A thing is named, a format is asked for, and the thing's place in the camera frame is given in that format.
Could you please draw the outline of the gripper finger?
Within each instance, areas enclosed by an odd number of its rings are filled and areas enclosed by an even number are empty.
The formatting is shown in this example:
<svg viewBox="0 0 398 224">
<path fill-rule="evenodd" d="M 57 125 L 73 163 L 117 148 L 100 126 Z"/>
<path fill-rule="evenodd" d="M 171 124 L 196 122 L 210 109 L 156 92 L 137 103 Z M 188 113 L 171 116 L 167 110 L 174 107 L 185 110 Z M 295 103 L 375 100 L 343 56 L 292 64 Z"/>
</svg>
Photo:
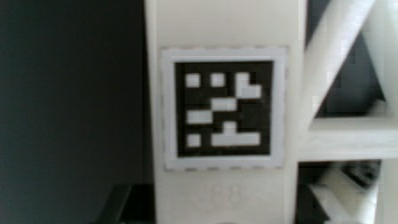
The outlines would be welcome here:
<svg viewBox="0 0 398 224">
<path fill-rule="evenodd" d="M 96 224 L 156 224 L 151 184 L 114 186 Z"/>
</svg>

